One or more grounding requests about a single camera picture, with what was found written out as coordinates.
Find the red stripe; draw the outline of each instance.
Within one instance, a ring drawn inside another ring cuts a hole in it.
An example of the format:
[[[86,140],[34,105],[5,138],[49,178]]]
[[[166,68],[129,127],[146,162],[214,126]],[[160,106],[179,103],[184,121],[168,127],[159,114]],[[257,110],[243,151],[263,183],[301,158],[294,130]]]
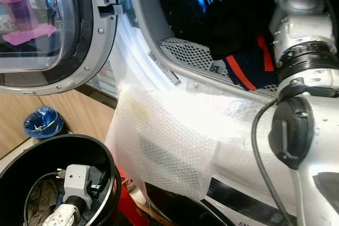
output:
[[[230,55],[226,57],[226,60],[229,66],[232,68],[234,74],[238,77],[238,79],[250,90],[255,90],[256,87],[247,79],[246,75],[243,73],[242,69],[238,65],[237,61]]]
[[[274,71],[272,56],[269,49],[267,48],[265,37],[262,34],[260,34],[257,38],[257,41],[260,48],[264,51],[265,71]]]

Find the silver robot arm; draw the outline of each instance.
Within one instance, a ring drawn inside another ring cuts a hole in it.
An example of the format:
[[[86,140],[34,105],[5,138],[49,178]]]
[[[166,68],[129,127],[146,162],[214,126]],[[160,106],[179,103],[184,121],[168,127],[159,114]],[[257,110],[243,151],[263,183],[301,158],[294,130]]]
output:
[[[279,87],[269,135],[291,169],[298,226],[339,225],[339,64],[324,0],[278,0],[270,24]]]

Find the black bucket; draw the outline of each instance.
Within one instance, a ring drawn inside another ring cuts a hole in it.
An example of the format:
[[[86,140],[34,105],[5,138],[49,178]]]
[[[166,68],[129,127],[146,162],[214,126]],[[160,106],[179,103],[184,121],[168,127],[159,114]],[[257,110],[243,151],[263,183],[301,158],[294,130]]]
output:
[[[25,199],[34,182],[44,174],[68,165],[95,166],[110,172],[105,201],[87,225],[112,225],[121,194],[121,179],[107,147],[79,134],[52,137],[25,150],[0,174],[0,225],[22,226]]]

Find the barcode sticker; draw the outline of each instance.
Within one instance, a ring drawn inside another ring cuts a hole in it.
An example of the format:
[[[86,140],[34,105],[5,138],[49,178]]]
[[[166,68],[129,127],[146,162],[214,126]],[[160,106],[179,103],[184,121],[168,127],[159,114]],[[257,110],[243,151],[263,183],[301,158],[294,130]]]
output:
[[[181,80],[178,78],[178,76],[176,76],[174,72],[164,66],[153,54],[153,52],[150,51],[148,55],[152,58],[152,60],[160,68],[160,70],[166,75],[166,77],[174,84],[174,86],[178,86],[181,84]]]

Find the wooden floor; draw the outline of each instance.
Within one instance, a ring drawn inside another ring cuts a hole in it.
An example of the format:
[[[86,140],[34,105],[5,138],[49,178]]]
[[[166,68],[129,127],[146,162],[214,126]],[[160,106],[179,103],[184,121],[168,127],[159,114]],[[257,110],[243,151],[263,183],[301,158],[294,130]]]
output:
[[[75,90],[47,96],[0,94],[0,159],[28,139],[23,122],[36,108],[57,110],[73,133],[104,141],[114,109]]]

